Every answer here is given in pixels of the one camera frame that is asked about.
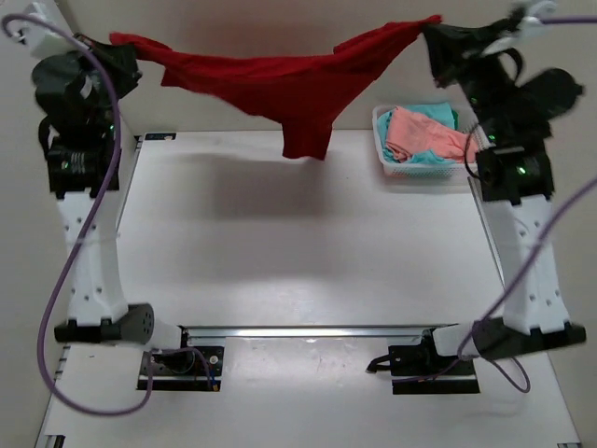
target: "red cloth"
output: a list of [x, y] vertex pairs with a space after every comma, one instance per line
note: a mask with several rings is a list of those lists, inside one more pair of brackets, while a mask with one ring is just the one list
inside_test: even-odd
[[162, 86], [207, 93], [249, 115], [281, 123], [284, 157], [323, 160], [340, 112], [414, 42], [422, 25], [440, 21], [432, 16], [387, 23], [324, 56], [231, 59], [179, 53], [139, 35], [113, 33], [110, 41], [133, 43], [139, 59], [162, 64]]

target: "white table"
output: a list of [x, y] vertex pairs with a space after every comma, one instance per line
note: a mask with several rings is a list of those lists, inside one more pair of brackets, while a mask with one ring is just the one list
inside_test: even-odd
[[[323, 163], [284, 160], [281, 148], [277, 132], [143, 143], [119, 229], [130, 302], [185, 326], [408, 326], [468, 321], [497, 297], [468, 186], [388, 182], [369, 131], [334, 132]], [[389, 377], [364, 373], [387, 345], [228, 338], [220, 393], [157, 392], [116, 420], [54, 403], [45, 432], [64, 435], [64, 448], [578, 440], [545, 354], [522, 361], [527, 396], [483, 361], [478, 395], [393, 396]], [[134, 390], [139, 359], [131, 349], [73, 347], [59, 386], [97, 407], [132, 404], [143, 394]]]

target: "white plastic basket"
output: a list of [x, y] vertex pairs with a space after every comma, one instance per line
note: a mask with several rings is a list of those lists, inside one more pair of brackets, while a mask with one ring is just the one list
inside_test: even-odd
[[[467, 182], [468, 173], [463, 163], [453, 163], [450, 165], [425, 165], [422, 163], [392, 163], [383, 158], [383, 146], [380, 139], [380, 133], [377, 130], [378, 118], [394, 109], [395, 105], [378, 105], [373, 109], [373, 137], [375, 138], [375, 148], [377, 149], [378, 157], [383, 165], [383, 172], [385, 175], [392, 177], [448, 177], [455, 182]], [[470, 133], [477, 123], [477, 116], [473, 109], [461, 105], [453, 105], [452, 109], [458, 113], [458, 131], [461, 133]], [[480, 128], [475, 130], [473, 138], [477, 141], [479, 147], [488, 147], [489, 140]], [[468, 164], [473, 171], [477, 170], [475, 163]]]

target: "folded clothes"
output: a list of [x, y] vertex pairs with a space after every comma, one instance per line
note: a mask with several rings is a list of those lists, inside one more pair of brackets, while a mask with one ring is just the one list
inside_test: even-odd
[[[465, 161], [466, 138], [466, 134], [450, 129], [424, 114], [397, 107], [390, 121], [386, 145], [392, 150], [394, 158], [401, 162], [433, 149], [440, 158], [462, 163]], [[477, 143], [471, 139], [468, 161], [475, 160], [478, 150]]]
[[332, 54], [232, 59], [174, 51], [139, 35], [113, 33], [115, 45], [133, 44], [137, 58], [165, 67], [162, 86], [207, 93], [249, 115], [282, 124], [288, 159], [323, 160], [332, 123], [344, 108], [414, 42], [423, 21], [387, 23], [334, 48]]
[[[419, 112], [424, 114], [430, 119], [434, 119], [444, 126], [447, 126], [451, 129], [456, 129], [456, 120], [458, 119], [458, 114], [451, 109], [450, 103], [439, 103], [436, 105], [405, 105], [404, 108], [411, 112]], [[377, 120], [377, 130], [383, 146], [383, 158], [386, 161], [396, 163], [398, 160], [395, 159], [394, 152], [392, 152], [392, 149], [386, 145], [388, 128], [390, 127], [390, 122], [392, 121], [393, 115], [394, 109], [382, 114]], [[410, 159], [404, 163], [446, 164], [451, 162], [453, 161], [446, 161], [431, 151], [430, 153]]]

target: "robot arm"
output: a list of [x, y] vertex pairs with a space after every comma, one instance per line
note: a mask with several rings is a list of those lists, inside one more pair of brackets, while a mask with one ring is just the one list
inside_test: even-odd
[[[25, 13], [50, 19], [42, 4], [31, 4]], [[137, 86], [141, 73], [133, 46], [105, 45], [84, 35], [77, 39], [102, 63], [119, 99]], [[39, 141], [49, 189], [58, 202], [68, 249], [82, 244], [71, 271], [68, 315], [54, 329], [56, 340], [133, 344], [145, 350], [181, 348], [182, 329], [157, 319], [148, 303], [128, 304], [122, 293], [116, 246], [118, 173], [111, 177], [85, 240], [77, 241], [114, 148], [114, 118], [105, 85], [79, 51], [45, 28], [23, 25], [20, 42], [41, 59], [32, 79], [35, 99], [47, 114], [39, 125]]]
[[[553, 178], [544, 140], [548, 121], [567, 112], [583, 93], [561, 69], [549, 69], [516, 85], [523, 59], [510, 46], [536, 34], [540, 14], [554, 2], [517, 8], [508, 19], [480, 29], [430, 25], [424, 31], [439, 87], [458, 83], [493, 146], [478, 153], [480, 206], [500, 259], [504, 281], [518, 274], [551, 217]], [[509, 77], [500, 53], [517, 65]], [[583, 327], [570, 322], [562, 300], [551, 242], [544, 243], [531, 271], [504, 303], [502, 317], [435, 329], [429, 337], [441, 357], [453, 357], [466, 334], [462, 355], [489, 360], [583, 343]]]

